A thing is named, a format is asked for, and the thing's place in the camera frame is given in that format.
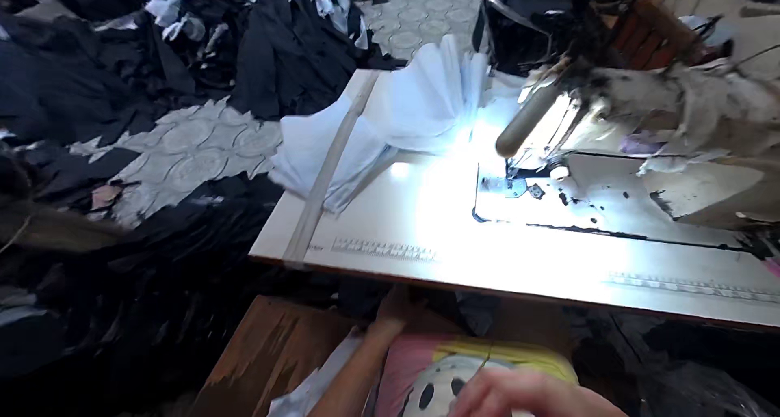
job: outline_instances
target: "human hand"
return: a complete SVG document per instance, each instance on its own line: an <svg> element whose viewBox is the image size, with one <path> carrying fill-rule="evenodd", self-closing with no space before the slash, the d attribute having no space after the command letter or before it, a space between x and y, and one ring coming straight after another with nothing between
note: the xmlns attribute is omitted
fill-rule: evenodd
<svg viewBox="0 0 780 417"><path fill-rule="evenodd" d="M626 417L607 399L531 369L481 369L458 394L448 417Z"/></svg>
<svg viewBox="0 0 780 417"><path fill-rule="evenodd" d="M377 318L372 327L401 333L408 322L420 316L424 305L424 302L412 303L409 300L409 288L406 285L395 284L379 304Z"/></svg>

